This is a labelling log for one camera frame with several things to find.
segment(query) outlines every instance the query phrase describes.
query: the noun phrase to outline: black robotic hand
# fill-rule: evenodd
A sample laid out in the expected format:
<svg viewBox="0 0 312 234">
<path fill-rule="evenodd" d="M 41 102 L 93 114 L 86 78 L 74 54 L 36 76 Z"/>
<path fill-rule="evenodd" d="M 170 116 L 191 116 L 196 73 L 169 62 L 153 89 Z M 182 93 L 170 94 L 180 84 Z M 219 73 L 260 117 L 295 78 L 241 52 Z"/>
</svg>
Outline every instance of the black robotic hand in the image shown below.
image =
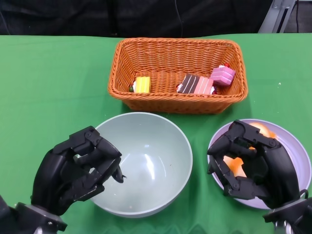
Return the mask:
<svg viewBox="0 0 312 234">
<path fill-rule="evenodd" d="M 224 195 L 245 200 L 262 199 L 274 209 L 264 218 L 275 224 L 277 232 L 311 233 L 312 200 L 300 199 L 295 168 L 278 140 L 265 137 L 259 129 L 236 120 L 207 154 L 210 158 L 208 173 L 217 175 L 224 186 Z M 225 155 L 243 160 L 242 169 L 247 178 L 233 175 L 223 161 Z"/>
<path fill-rule="evenodd" d="M 103 192 L 110 176 L 123 183 L 120 157 L 94 127 L 70 135 L 45 155 L 35 177 L 31 205 L 18 203 L 11 208 L 0 197 L 0 234 L 64 231 L 67 224 L 59 215 L 71 204 Z"/>
<path fill-rule="evenodd" d="M 103 183 L 110 176 L 123 183 L 120 156 L 94 127 L 70 135 L 45 155 L 35 177 L 31 204 L 62 215 L 74 202 L 103 192 Z"/>
</svg>

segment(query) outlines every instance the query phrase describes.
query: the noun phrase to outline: light green bowl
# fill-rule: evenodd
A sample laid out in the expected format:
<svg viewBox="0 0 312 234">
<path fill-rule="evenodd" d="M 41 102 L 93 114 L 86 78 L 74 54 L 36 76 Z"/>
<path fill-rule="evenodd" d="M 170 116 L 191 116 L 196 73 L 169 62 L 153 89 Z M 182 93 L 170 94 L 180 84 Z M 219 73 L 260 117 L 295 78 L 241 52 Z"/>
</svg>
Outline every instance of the light green bowl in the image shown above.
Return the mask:
<svg viewBox="0 0 312 234">
<path fill-rule="evenodd" d="M 135 112 L 97 127 L 122 153 L 123 184 L 109 178 L 105 191 L 92 198 L 104 210 L 123 217 L 145 217 L 167 207 L 184 188 L 193 164 L 184 133 L 158 115 Z"/>
</svg>

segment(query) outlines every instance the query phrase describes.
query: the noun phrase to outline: toy food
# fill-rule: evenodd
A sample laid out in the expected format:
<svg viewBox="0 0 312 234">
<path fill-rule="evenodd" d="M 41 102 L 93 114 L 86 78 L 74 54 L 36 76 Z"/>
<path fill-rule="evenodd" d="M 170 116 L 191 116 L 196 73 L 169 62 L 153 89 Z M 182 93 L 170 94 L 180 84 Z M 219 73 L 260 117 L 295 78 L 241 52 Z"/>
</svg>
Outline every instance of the toy food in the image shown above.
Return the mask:
<svg viewBox="0 0 312 234">
<path fill-rule="evenodd" d="M 230 85 L 232 83 L 235 71 L 227 66 L 220 65 L 218 68 L 214 68 L 210 75 L 210 79 L 218 85 Z"/>
<path fill-rule="evenodd" d="M 149 93 L 150 87 L 151 87 L 150 77 L 137 77 L 135 82 L 133 83 L 133 91 L 135 93 Z"/>
<path fill-rule="evenodd" d="M 177 92 L 182 94 L 212 94 L 214 81 L 206 77 L 186 74 L 182 84 L 178 85 Z"/>
</svg>

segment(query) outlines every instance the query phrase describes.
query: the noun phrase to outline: purple plate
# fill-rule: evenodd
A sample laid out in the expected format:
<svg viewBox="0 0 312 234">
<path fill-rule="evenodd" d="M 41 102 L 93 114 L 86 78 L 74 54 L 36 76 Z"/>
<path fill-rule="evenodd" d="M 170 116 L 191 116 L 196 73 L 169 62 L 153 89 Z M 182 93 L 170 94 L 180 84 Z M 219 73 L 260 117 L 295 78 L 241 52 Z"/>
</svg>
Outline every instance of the purple plate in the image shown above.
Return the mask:
<svg viewBox="0 0 312 234">
<path fill-rule="evenodd" d="M 263 125 L 267 126 L 272 132 L 276 133 L 277 140 L 281 142 L 284 147 L 286 148 L 292 163 L 294 165 L 294 168 L 297 172 L 297 177 L 299 181 L 299 189 L 308 189 L 310 181 L 311 181 L 311 162 L 309 159 L 309 156 L 307 154 L 307 151 L 304 149 L 302 144 L 295 138 L 290 132 L 286 131 L 282 127 L 264 121 L 259 119 L 242 119 L 241 121 L 245 123 L 252 123 L 252 122 L 258 122 L 262 123 Z M 213 136 L 209 143 L 209 147 L 222 135 L 224 134 L 228 129 L 231 123 L 228 123 L 221 127 Z M 213 173 L 213 177 L 218 183 L 218 185 L 223 189 L 223 186 L 220 182 L 220 180 L 216 177 L 215 173 Z M 262 200 L 259 198 L 255 198 L 252 200 L 242 200 L 242 199 L 236 199 L 237 201 L 251 207 L 255 207 L 258 209 L 266 209 L 269 208 L 264 204 Z"/>
</svg>

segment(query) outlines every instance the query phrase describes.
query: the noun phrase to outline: pink cake slice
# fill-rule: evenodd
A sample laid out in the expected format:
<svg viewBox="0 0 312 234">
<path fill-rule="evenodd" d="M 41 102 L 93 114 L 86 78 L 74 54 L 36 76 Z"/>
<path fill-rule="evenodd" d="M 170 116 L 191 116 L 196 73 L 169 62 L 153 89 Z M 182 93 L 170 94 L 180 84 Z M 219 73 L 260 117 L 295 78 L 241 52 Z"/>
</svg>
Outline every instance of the pink cake slice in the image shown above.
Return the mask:
<svg viewBox="0 0 312 234">
<path fill-rule="evenodd" d="M 206 94 L 209 95 L 214 81 L 206 77 L 200 77 L 198 84 L 195 88 L 194 94 Z"/>
<path fill-rule="evenodd" d="M 214 72 L 226 72 L 226 73 L 232 75 L 233 77 L 234 77 L 234 75 L 235 75 L 235 71 L 232 70 L 232 69 L 229 68 L 229 67 L 217 67 L 217 68 L 214 68 L 214 69 L 213 69 L 213 73 L 214 73 Z"/>
<path fill-rule="evenodd" d="M 235 71 L 228 67 L 214 68 L 210 79 L 218 85 L 230 85 L 232 83 Z"/>
<path fill-rule="evenodd" d="M 224 76 L 211 76 L 212 79 L 218 85 L 230 85 L 232 80 L 226 79 Z"/>
</svg>

